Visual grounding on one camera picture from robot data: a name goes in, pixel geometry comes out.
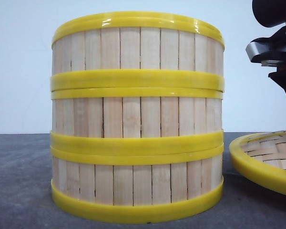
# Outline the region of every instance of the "yellow band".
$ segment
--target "yellow band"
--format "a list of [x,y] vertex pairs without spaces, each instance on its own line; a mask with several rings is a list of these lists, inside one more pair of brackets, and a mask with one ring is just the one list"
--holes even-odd
[[83,155],[173,155],[211,149],[221,146],[222,143],[223,131],[199,135],[144,138],[77,137],[51,132],[53,148]]
[[171,13],[145,11],[99,13],[68,21],[56,30],[52,43],[72,33],[110,27],[156,27],[188,31],[211,37],[224,47],[220,31],[204,21]]
[[153,165],[194,161],[222,153],[223,132],[149,138],[89,138],[51,132],[51,153],[101,165]]
[[111,223],[156,223],[189,217],[214,206],[221,198],[223,182],[201,196],[169,204],[113,206],[71,198],[61,193],[51,181],[52,198],[66,212],[86,219]]
[[222,76],[194,71],[153,69],[86,70],[51,77],[51,91],[85,88],[173,87],[223,92]]
[[90,97],[200,97],[222,99],[223,93],[208,89],[165,88],[165,87],[120,87],[88,88],[55,91],[51,99],[90,98]]
[[239,173],[261,186],[286,195],[286,170],[267,165],[251,158],[240,147],[242,143],[248,141],[283,133],[286,134],[285,132],[281,132],[258,137],[260,135],[259,133],[239,137],[230,144],[230,152],[232,164]]
[[112,155],[95,155],[92,151],[91,154],[79,154],[76,152],[60,151],[51,146],[51,154],[54,157],[79,162],[86,164],[96,165],[115,165],[115,166],[126,166],[126,165],[161,165],[161,164],[172,164],[181,163],[187,161],[202,160],[210,157],[219,155],[224,150],[224,144],[218,147],[194,151],[180,154],[167,154],[167,155],[147,155],[147,156],[112,156]]

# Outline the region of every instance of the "white wall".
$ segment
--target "white wall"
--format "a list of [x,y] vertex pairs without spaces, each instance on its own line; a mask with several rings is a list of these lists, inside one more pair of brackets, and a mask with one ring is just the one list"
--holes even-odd
[[250,0],[0,0],[0,133],[51,129],[51,39],[62,23],[88,14],[149,10],[182,14],[216,26],[225,39],[223,126],[228,132],[286,129],[286,95],[275,68],[250,63],[246,45],[272,35]]

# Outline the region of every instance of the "bamboo steamer basket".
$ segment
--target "bamboo steamer basket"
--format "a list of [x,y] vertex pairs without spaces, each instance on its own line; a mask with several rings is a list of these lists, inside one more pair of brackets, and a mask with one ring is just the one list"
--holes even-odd
[[239,137],[230,144],[230,152],[242,175],[286,195],[286,130]]
[[52,197],[100,221],[188,217],[222,195],[224,45],[193,18],[110,12],[52,43]]

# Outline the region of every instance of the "metal part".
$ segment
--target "metal part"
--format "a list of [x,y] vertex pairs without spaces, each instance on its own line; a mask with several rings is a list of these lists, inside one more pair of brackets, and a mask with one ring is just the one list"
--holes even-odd
[[261,64],[263,67],[280,67],[285,65],[285,61],[263,60]]
[[[267,3],[271,6],[276,5],[277,9],[275,7],[270,9]],[[258,9],[254,10],[256,19],[266,27],[281,23],[283,19],[286,23],[286,14],[284,14],[286,13],[286,4],[284,3],[286,0],[285,2],[253,0],[255,9]],[[276,72],[270,73],[268,76],[286,92],[286,25],[271,37],[262,37],[251,41],[246,47],[246,52],[251,62],[261,63],[262,66],[276,67]]]
[[270,51],[269,45],[260,42],[250,42],[246,47],[246,52],[251,62],[257,55],[268,51]]

